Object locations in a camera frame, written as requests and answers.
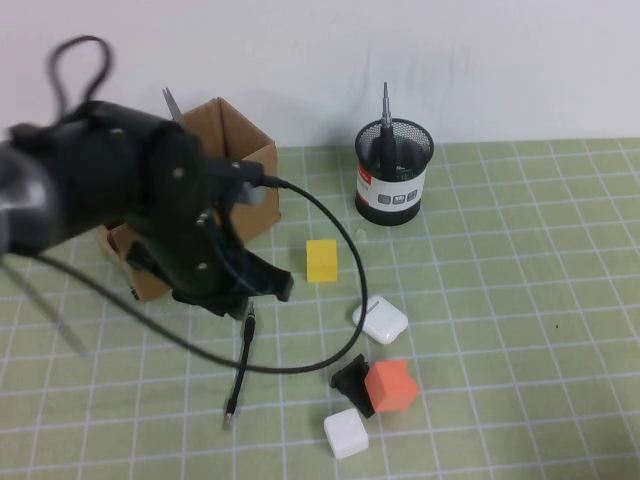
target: green cutting mat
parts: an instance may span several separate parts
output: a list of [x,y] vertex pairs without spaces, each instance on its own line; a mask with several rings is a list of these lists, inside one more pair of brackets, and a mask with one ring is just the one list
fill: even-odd
[[[427,169],[421,215],[383,228],[353,206],[352,149],[281,150],[280,173],[344,222],[369,288],[410,326],[350,358],[408,358],[422,395],[365,421],[367,451],[334,460],[323,419],[349,408],[328,371],[248,375],[220,429],[233,372],[141,329],[65,277],[14,260],[91,354],[77,357],[21,288],[0,277],[0,479],[640,478],[640,140],[447,145]],[[295,272],[292,301],[261,299],[252,361],[336,351],[353,325],[356,272],[304,280],[305,241],[336,238],[283,193],[282,221],[251,247]],[[55,249],[128,295],[89,236]],[[236,357],[239,326],[170,299],[139,305]]]

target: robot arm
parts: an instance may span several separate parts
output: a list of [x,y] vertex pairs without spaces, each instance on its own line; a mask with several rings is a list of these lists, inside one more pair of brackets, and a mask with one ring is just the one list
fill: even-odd
[[0,240],[34,254],[122,220],[174,298],[238,318],[249,296],[287,300],[289,272],[247,251],[230,211],[262,165],[212,159],[174,122],[88,102],[57,128],[18,125],[0,144]]

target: brown cardboard box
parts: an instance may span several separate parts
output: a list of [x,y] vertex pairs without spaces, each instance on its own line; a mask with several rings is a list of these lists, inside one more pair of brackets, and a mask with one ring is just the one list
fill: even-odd
[[[184,118],[187,128],[200,137],[205,154],[260,162],[268,175],[277,174],[275,142],[226,100],[214,98],[185,113]],[[261,205],[236,205],[231,220],[243,242],[268,230],[280,220],[278,191],[268,189]],[[101,226],[94,233],[109,258],[125,272],[140,300],[156,299],[169,289],[150,273],[136,271],[127,264],[127,253],[136,239],[129,226],[120,225],[112,230]]]

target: yellow block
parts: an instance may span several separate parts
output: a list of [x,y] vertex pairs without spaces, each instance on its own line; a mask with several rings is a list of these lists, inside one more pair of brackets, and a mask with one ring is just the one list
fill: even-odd
[[307,240],[307,282],[338,281],[338,243]]

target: white block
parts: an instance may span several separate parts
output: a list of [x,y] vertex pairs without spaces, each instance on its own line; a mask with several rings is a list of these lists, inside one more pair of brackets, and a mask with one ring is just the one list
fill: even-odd
[[325,418],[324,431],[338,459],[350,457],[369,447],[369,436],[355,408]]
[[[356,325],[361,311],[362,305],[353,312],[353,323]],[[382,345],[393,342],[408,325],[407,316],[380,295],[374,295],[367,301],[367,316],[362,330]]]

